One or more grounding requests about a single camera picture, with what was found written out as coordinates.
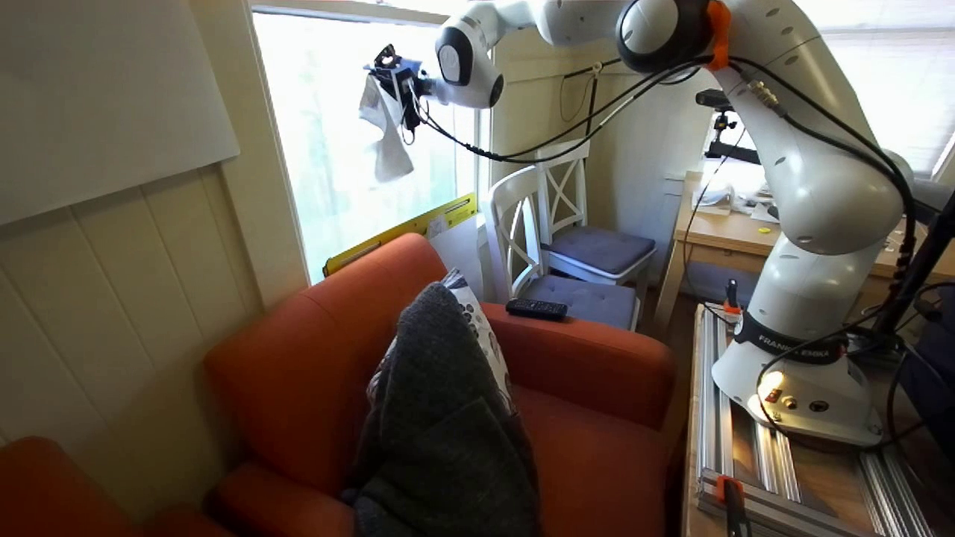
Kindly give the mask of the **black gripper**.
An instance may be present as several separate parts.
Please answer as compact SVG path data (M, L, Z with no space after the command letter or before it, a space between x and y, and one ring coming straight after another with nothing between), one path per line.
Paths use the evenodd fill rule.
M419 60L405 60L395 43L386 43L371 64L375 85L399 106L399 125L414 130L422 115L422 97L437 91L437 79Z

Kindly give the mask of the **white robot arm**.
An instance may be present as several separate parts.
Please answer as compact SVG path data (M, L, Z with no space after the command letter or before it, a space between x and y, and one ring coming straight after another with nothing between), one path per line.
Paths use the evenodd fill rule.
M474 0L443 24L434 67L386 48L371 79L402 125L419 122L425 94L490 106L505 90L493 48L526 27L556 48L608 37L641 73L713 70L754 143L780 219L713 381L783 431L880 443L880 416L847 357L847 313L910 193L805 11L793 0Z

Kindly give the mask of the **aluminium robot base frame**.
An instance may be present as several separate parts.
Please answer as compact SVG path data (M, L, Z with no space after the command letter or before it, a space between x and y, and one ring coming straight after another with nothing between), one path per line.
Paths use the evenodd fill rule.
M684 537L726 537L720 478L741 483L753 537L955 537L951 466L925 428L880 452L792 442L720 392L711 363L726 346L729 324L699 304Z

